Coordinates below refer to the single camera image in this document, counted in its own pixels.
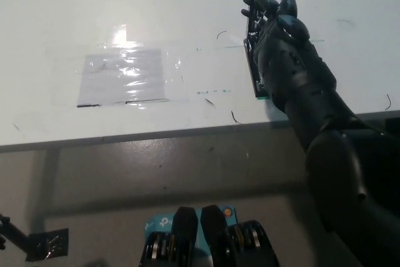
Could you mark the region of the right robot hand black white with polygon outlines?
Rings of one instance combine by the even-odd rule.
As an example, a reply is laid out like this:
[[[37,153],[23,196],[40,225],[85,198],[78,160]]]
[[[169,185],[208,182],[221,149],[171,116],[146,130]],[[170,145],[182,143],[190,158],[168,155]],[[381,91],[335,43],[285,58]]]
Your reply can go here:
[[[336,79],[298,18],[296,0],[243,1],[244,44],[256,92],[266,93],[280,111],[303,89],[310,97],[335,92]]]

